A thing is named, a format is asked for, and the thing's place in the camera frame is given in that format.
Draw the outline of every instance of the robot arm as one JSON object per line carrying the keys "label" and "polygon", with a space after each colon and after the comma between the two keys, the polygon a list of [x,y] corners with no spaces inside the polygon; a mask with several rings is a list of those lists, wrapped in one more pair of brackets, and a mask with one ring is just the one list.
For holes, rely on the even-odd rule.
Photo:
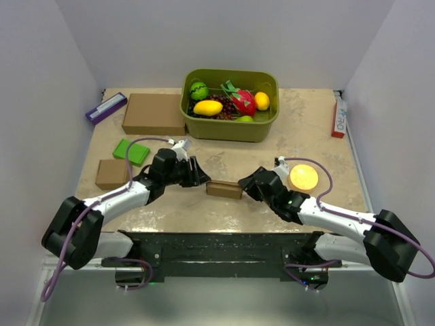
{"label": "robot arm", "polygon": [[[275,159],[275,168],[260,167],[239,185],[254,200],[264,201],[282,220],[330,230],[333,234],[315,234],[310,248],[294,253],[299,261],[316,255],[324,260],[355,261],[372,266],[381,276],[402,282],[418,250],[402,238],[380,228],[360,223],[362,220],[392,228],[418,243],[417,239],[392,212],[359,213],[321,203],[308,194],[288,190],[281,178],[288,176],[283,158]],[[355,220],[339,214],[354,217]]]}
{"label": "robot arm", "polygon": [[160,149],[148,172],[146,166],[132,182],[108,194],[85,200],[67,198],[42,238],[43,247],[59,257],[71,225],[88,210],[67,245],[64,262],[77,270],[93,258],[125,257],[133,246],[132,240],[120,232],[101,233],[106,223],[131,209],[152,203],[164,194],[168,185],[194,187],[210,181],[196,158],[188,157],[189,146],[190,141],[186,139],[171,149]]}

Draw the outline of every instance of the red dragon fruit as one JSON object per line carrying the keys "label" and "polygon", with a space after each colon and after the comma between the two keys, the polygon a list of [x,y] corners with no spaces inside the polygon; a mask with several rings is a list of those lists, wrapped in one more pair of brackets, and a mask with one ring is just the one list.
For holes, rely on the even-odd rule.
{"label": "red dragon fruit", "polygon": [[249,115],[250,117],[253,117],[257,112],[257,105],[254,96],[247,90],[235,88],[229,80],[225,84],[226,87],[223,84],[220,87],[231,99],[232,103],[237,108],[237,111],[241,115]]}

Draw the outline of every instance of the red and white box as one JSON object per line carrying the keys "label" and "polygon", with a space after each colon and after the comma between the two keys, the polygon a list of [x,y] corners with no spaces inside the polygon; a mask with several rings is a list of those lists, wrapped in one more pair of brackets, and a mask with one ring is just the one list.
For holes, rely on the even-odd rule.
{"label": "red and white box", "polygon": [[332,121],[332,134],[336,138],[343,138],[346,134],[347,104],[341,98],[336,98],[334,106],[334,119]]}

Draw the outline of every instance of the grape cluster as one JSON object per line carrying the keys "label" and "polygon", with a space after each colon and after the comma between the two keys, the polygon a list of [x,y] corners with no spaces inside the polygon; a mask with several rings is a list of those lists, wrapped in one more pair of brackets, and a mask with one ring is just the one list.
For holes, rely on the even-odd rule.
{"label": "grape cluster", "polygon": [[232,120],[232,115],[237,114],[237,109],[232,104],[232,101],[225,95],[209,95],[206,97],[206,100],[217,101],[222,104],[222,111],[214,115],[212,117],[207,117],[206,115],[199,115],[193,112],[193,108],[198,101],[190,99],[189,107],[188,107],[188,115],[191,117],[202,117],[205,119],[216,119],[216,120]]}

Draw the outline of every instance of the yellow mango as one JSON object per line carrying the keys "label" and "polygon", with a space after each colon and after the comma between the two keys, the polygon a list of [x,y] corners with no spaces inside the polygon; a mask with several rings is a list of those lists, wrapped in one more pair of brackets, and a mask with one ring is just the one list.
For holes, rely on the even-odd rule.
{"label": "yellow mango", "polygon": [[212,115],[217,115],[222,111],[223,105],[221,102],[204,100],[199,101],[195,104],[193,112],[196,114],[207,115],[211,117]]}

